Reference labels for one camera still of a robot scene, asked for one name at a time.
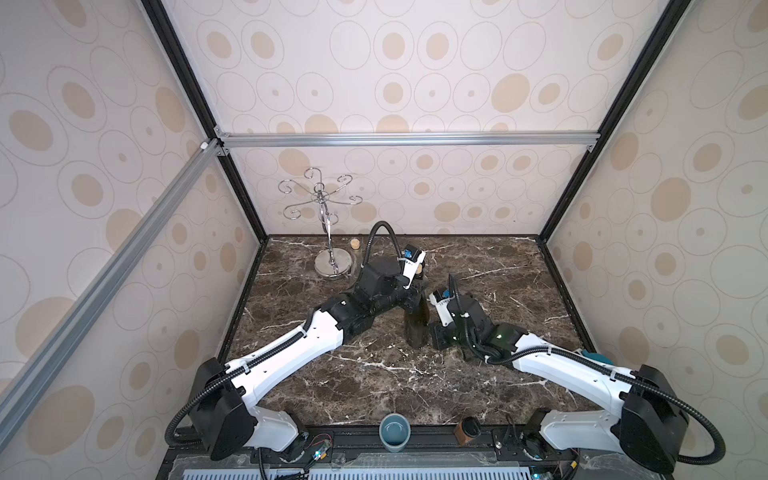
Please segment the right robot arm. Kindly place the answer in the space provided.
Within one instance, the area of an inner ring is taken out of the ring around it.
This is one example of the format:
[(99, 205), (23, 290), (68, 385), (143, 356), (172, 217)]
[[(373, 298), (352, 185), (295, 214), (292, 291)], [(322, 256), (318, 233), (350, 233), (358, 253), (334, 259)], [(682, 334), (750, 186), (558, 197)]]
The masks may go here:
[(520, 434), (530, 458), (542, 457), (545, 447), (601, 450), (661, 475), (680, 463), (706, 466), (724, 458), (723, 435), (675, 394), (660, 370), (618, 367), (521, 327), (495, 324), (473, 296), (460, 293), (453, 277), (428, 299), (439, 316), (429, 326), (436, 349), (460, 346), (487, 365), (536, 375), (597, 405), (576, 413), (538, 409)]

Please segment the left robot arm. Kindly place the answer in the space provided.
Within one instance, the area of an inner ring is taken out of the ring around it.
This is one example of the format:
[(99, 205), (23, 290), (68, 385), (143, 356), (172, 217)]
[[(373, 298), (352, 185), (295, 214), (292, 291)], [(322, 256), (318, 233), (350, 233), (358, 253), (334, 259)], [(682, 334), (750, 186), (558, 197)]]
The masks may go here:
[(418, 311), (426, 253), (411, 244), (394, 249), (392, 257), (372, 257), (367, 247), (351, 287), (311, 308), (301, 325), (267, 346), (225, 364), (215, 358), (201, 364), (165, 442), (201, 448), (213, 461), (245, 448), (269, 449), (289, 463), (301, 459), (310, 443), (306, 428), (291, 414), (258, 404), (294, 372), (370, 329), (382, 314)]

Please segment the dark green wine bottle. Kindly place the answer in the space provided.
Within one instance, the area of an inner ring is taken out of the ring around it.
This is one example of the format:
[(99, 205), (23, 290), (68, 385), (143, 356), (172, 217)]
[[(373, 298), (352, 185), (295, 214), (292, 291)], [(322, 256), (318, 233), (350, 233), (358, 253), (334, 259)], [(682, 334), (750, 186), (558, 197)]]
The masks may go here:
[(408, 345), (414, 349), (424, 347), (428, 342), (430, 319), (428, 302), (423, 282), (423, 267), (418, 266), (411, 283), (412, 297), (404, 310), (404, 334)]

